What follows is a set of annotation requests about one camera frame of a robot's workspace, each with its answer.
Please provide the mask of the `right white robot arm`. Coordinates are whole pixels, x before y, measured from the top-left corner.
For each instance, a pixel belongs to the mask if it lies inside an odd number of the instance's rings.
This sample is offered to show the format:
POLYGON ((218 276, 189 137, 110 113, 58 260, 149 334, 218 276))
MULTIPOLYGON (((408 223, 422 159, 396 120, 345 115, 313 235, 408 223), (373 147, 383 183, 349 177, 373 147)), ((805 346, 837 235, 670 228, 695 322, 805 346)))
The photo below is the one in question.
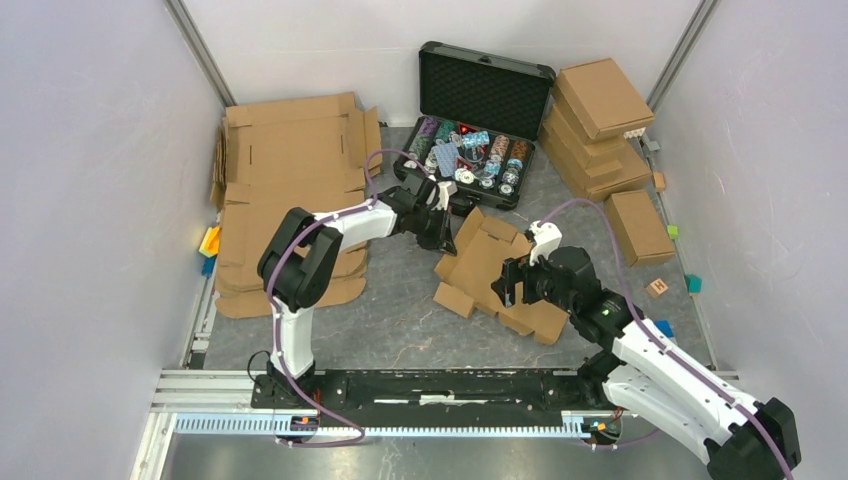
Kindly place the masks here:
POLYGON ((792 410, 762 402, 696 362, 626 296, 602 286, 587 252, 560 247, 508 258, 492 290, 506 306, 544 301, 600 347, 579 370, 591 408, 608 403, 686 447, 713 479, 789 479, 801 461, 792 410))

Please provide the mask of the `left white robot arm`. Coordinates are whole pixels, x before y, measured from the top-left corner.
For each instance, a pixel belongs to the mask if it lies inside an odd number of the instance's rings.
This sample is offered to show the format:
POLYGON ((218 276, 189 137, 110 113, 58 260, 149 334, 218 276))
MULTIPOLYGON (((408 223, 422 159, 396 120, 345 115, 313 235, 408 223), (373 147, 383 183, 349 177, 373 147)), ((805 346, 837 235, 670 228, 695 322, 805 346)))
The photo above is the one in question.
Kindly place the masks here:
POLYGON ((290 407, 314 394, 312 323, 315 307, 329 288, 339 254, 372 240, 410 233, 430 251, 455 255, 451 180, 409 174, 356 206, 326 213, 296 207, 285 215, 260 257, 257 273, 272 312, 270 365, 280 376, 275 392, 290 407))

